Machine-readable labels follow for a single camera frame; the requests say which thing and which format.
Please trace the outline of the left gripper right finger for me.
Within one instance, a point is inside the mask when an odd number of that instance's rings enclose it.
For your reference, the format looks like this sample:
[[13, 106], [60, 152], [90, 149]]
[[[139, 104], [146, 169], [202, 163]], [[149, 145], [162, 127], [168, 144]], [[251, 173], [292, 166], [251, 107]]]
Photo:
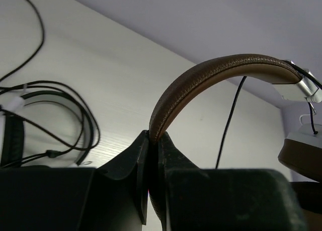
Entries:
[[171, 173], [197, 174], [208, 178], [205, 170], [197, 167], [174, 145], [168, 133], [149, 146], [149, 196], [162, 230], [167, 230], [167, 191]]

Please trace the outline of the brown silver headphones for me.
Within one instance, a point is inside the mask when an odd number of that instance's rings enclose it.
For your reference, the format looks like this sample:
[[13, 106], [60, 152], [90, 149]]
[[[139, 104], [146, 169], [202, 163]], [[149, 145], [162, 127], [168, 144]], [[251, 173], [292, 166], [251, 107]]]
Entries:
[[[202, 62], [180, 75], [158, 100], [149, 122], [150, 142], [156, 144], [183, 108], [212, 85], [235, 76], [252, 77], [276, 85], [284, 97], [297, 101], [320, 102], [321, 84], [294, 63], [260, 54], [238, 54]], [[279, 161], [286, 167], [312, 178], [315, 183], [296, 184], [304, 210], [321, 213], [321, 158], [317, 148], [288, 140]]]

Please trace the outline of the white black headphones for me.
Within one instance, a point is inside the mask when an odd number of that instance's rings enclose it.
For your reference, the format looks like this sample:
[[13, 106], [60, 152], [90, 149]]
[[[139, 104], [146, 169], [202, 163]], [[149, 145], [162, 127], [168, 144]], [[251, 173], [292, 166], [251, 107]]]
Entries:
[[[88, 111], [67, 93], [56, 91], [36, 91], [14, 97], [7, 105], [5, 110], [16, 112], [23, 107], [36, 103], [59, 104], [70, 110], [82, 125], [80, 136], [84, 138], [84, 153], [80, 153], [75, 162], [75, 166], [81, 164], [90, 151], [94, 142], [94, 124]], [[20, 167], [24, 160], [30, 160], [33, 157], [23, 157], [25, 145], [25, 127], [24, 120], [15, 117], [12, 114], [1, 112], [1, 167]]]

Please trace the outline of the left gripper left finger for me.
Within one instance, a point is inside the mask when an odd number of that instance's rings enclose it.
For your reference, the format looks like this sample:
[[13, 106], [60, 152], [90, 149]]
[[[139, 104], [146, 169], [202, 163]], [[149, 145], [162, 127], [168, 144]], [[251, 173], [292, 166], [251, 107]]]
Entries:
[[148, 131], [98, 168], [96, 230], [141, 230], [147, 220]]

